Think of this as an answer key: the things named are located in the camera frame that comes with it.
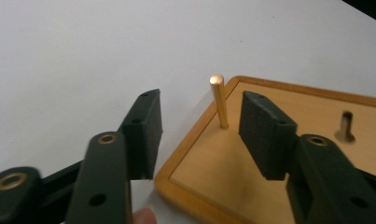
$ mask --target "screw hole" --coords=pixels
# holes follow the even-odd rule
[[[327,140],[322,138],[322,137],[316,137],[316,136],[311,136],[307,139],[311,144],[314,144],[319,147],[325,147],[327,146]]]
[[[100,144],[110,144],[110,143],[115,142],[116,138],[117,137],[113,134],[106,134],[106,135],[101,136],[98,139],[98,143],[100,143]]]
[[[132,123],[140,123],[140,122],[141,122],[140,119],[133,119],[133,120],[132,120]]]
[[[90,198],[89,204],[93,207],[99,206],[106,201],[104,194],[96,194]]]
[[[0,179],[0,190],[14,189],[24,183],[25,179],[27,179],[27,174],[25,173],[6,175]]]
[[[361,198],[358,198],[358,197],[352,197],[352,198],[350,199],[350,201],[351,201],[354,205],[356,205],[356,206],[358,206],[358,207],[361,207],[361,208],[368,208],[368,207],[369,207],[369,204],[368,204],[365,200],[363,200],[363,199],[361,199]]]

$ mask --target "brass pin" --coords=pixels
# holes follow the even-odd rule
[[[228,113],[226,109],[226,93],[221,75],[213,75],[210,78],[210,84],[216,101],[217,115],[219,117],[220,127],[229,128]]]
[[[339,141],[352,143],[355,137],[351,133],[351,126],[353,124],[353,113],[345,111],[342,113],[340,130],[335,133]]]

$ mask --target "wooden base plate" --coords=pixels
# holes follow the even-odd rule
[[[252,77],[225,87],[229,128],[211,103],[155,178],[158,192],[205,223],[294,223],[285,181],[267,181],[238,134],[243,91],[267,96],[298,123],[298,135],[334,141],[355,167],[376,175],[376,98]],[[336,139],[341,115],[354,115],[353,143]]]

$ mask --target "black plastic part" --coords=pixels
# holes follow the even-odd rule
[[[162,134],[160,91],[138,96],[118,132],[126,137],[130,179],[153,179]]]
[[[376,223],[376,191],[339,148],[304,134],[287,191],[297,223]]]
[[[376,20],[376,0],[343,0]]]
[[[19,182],[12,187],[11,183]],[[39,172],[32,167],[11,168],[0,173],[0,183],[4,183],[0,188],[0,224],[30,223],[38,208]]]
[[[65,221],[81,161],[43,179],[42,200],[35,214],[35,224]]]
[[[65,223],[132,223],[127,149],[122,133],[100,133],[91,139]]]
[[[266,179],[285,179],[286,157],[297,140],[296,130],[296,122],[271,100],[243,92],[239,134]]]

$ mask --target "white background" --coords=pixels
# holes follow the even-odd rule
[[[212,101],[212,74],[376,96],[376,21],[341,0],[0,1],[0,172],[50,175],[161,91],[156,172]],[[133,209],[194,223],[153,181]]]

